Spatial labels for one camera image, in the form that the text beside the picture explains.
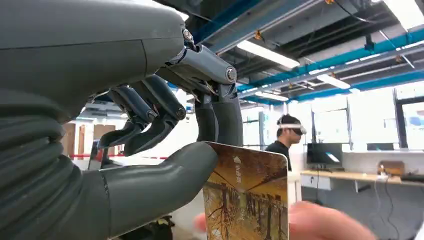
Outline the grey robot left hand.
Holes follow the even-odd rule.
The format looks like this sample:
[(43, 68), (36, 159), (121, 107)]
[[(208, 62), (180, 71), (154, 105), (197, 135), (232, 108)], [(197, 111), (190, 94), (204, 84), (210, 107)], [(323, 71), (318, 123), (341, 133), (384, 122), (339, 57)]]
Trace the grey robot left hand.
[[(0, 3), (0, 237), (107, 240), (192, 201), (218, 162), (212, 143), (243, 143), (237, 70), (194, 43), (173, 10), (141, 0)], [(131, 156), (155, 147), (195, 98), (198, 138), (157, 165), (81, 170), (63, 125), (108, 94), (127, 114), (100, 139)]]

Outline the person's right hand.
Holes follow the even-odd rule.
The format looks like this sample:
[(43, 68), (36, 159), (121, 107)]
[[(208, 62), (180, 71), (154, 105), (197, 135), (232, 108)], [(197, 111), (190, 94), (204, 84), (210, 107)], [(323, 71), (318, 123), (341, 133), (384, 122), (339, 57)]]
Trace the person's right hand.
[(291, 240), (376, 240), (376, 235), (344, 212), (299, 201), (288, 208)]

